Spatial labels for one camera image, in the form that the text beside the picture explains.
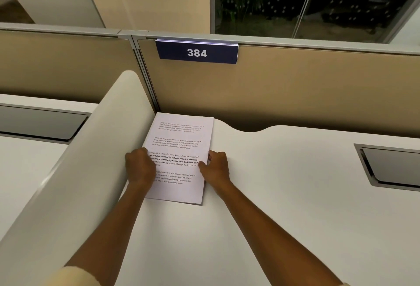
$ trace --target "number sign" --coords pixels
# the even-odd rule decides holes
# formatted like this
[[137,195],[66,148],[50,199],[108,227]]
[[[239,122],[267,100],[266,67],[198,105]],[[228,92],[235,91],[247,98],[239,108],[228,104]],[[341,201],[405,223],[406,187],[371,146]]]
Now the number sign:
[[202,43],[193,41],[156,40],[160,59],[236,64],[238,44]]

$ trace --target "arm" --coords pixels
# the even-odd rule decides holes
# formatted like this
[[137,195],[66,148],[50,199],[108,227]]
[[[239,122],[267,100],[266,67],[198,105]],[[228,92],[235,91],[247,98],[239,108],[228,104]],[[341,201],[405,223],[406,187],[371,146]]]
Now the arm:
[[156,176],[155,163],[145,148],[126,154],[126,168],[125,193],[66,264],[87,271],[101,286],[115,284],[143,199]]
[[338,286],[342,282],[315,255],[256,207],[229,178],[224,152],[209,152],[200,172],[223,199],[271,285]]

